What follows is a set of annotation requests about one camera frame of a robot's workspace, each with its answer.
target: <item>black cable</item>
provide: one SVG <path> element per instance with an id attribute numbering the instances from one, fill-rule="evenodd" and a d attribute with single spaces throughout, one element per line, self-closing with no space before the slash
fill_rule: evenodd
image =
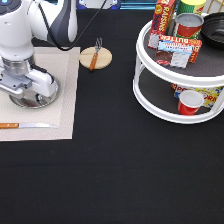
<path id="1" fill-rule="evenodd" d="M 69 50 L 71 50 L 73 47 L 76 46 L 76 44 L 78 43 L 79 39 L 82 37 L 82 35 L 85 33 L 85 31 L 89 28 L 90 24 L 93 22 L 93 20 L 96 18 L 96 16 L 100 13 L 100 11 L 102 10 L 102 8 L 103 8 L 104 5 L 106 4 L 106 2 L 107 2 L 107 0 L 105 0 L 105 1 L 103 2 L 103 5 L 101 6 L 101 8 L 97 11 L 97 13 L 96 13 L 96 14 L 93 16 L 93 18 L 89 21 L 89 23 L 88 23 L 87 26 L 84 28 L 84 30 L 83 30 L 82 33 L 79 35 L 79 37 L 76 39 L 76 41 L 73 42 L 73 43 L 71 44 L 71 46 L 69 46 L 68 48 L 62 48 L 62 47 L 57 43 L 57 41 L 56 41 L 55 38 L 54 38 L 53 33 L 51 32 L 51 29 L 50 29 L 49 25 L 48 25 L 47 18 L 46 18 L 46 16 L 45 16 L 45 13 L 44 13 L 44 10 L 43 10 L 42 6 L 39 4 L 38 7 L 39 7 L 39 9 L 40 9 L 40 11 L 41 11 L 41 14 L 42 14 L 42 16 L 43 16 L 43 19 L 44 19 L 44 22 L 45 22 L 45 25 L 46 25 L 46 28 L 47 28 L 47 31 L 48 31 L 48 33 L 49 33 L 49 35 L 50 35 L 50 37 L 51 37 L 51 40 L 53 41 L 54 45 L 55 45 L 58 49 L 60 49 L 61 51 L 69 51 Z"/>

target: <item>metal can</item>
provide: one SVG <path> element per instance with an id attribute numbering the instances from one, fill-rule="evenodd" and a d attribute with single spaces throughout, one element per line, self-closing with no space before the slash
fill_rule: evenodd
<path id="1" fill-rule="evenodd" d="M 181 13 L 194 13 L 201 15 L 205 6 L 206 0 L 180 0 L 177 15 Z"/>
<path id="2" fill-rule="evenodd" d="M 173 36 L 186 39 L 197 39 L 204 19 L 194 13 L 182 13 L 176 17 Z"/>

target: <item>shelf tier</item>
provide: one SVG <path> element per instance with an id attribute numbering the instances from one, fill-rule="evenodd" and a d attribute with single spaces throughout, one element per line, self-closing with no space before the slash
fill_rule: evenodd
<path id="1" fill-rule="evenodd" d="M 170 83 L 187 87 L 224 86 L 224 51 L 203 43 L 196 62 L 189 63 L 186 69 L 163 67 L 154 61 L 155 50 L 147 47 L 151 25 L 152 21 L 143 27 L 136 44 L 138 57 L 149 71 Z"/>
<path id="2" fill-rule="evenodd" d="M 218 111 L 201 107 L 196 115 L 184 116 L 178 112 L 178 99 L 174 97 L 171 83 L 156 77 L 141 66 L 139 82 L 133 83 L 133 91 L 138 102 L 150 113 L 167 121 L 194 124 L 212 119 Z"/>

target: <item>red cup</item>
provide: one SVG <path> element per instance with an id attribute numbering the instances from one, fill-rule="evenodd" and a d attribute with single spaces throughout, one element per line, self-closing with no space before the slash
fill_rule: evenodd
<path id="1" fill-rule="evenodd" d="M 183 115 L 194 115 L 203 105 L 204 97 L 194 90 L 185 90 L 179 95 L 178 110 Z"/>

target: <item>knife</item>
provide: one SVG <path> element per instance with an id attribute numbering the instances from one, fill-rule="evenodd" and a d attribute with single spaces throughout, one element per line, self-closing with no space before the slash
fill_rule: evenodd
<path id="1" fill-rule="evenodd" d="M 58 128 L 58 126 L 45 123 L 0 123 L 0 129 L 17 128 Z"/>

